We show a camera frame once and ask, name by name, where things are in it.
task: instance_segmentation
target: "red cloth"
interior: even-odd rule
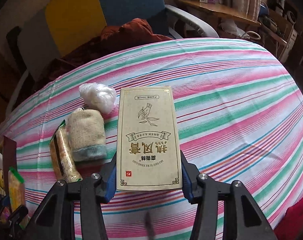
[[[121,27],[106,26],[100,36],[101,48],[109,53],[146,45],[160,41],[170,41],[172,38],[153,34],[146,20],[136,18]]]
[[[303,198],[288,208],[285,216],[274,229],[278,240],[295,240],[303,229]]]

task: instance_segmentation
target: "tablecloth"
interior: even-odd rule
[[[303,96],[285,68],[259,45],[242,40],[184,39],[111,54],[69,72],[23,102],[0,126],[17,142],[29,216],[56,181],[49,140],[60,122],[83,105],[78,87],[99,82],[117,91],[104,115],[107,159],[116,151],[121,87],[171,86],[180,148],[217,181],[242,181],[275,227],[303,196]],[[79,166],[84,176],[95,164]],[[150,211],[156,238],[188,239],[196,205],[181,190],[116,192],[102,205],[109,238],[144,238]],[[217,239],[222,238],[219,203]],[[80,206],[75,208],[81,238]]]

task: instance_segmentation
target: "crumpled plastic bag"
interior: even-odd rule
[[[101,113],[109,114],[115,107],[116,90],[104,84],[85,83],[79,86],[85,104]]]

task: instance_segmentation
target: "screw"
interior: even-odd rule
[[[198,175],[198,177],[199,177],[200,179],[208,179],[208,175],[205,174],[205,173],[200,173],[200,174]]]
[[[235,184],[235,187],[241,187],[241,182],[239,181],[239,180],[236,180],[235,182],[234,182],[234,184]]]
[[[93,179],[99,179],[100,175],[99,175],[98,173],[93,173],[93,174],[91,175],[91,177],[92,177]]]
[[[65,184],[65,181],[60,179],[59,181],[57,181],[58,186],[62,186]]]

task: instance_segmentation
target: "beige box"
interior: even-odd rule
[[[116,170],[117,190],[182,187],[179,138],[170,87],[121,89]]]

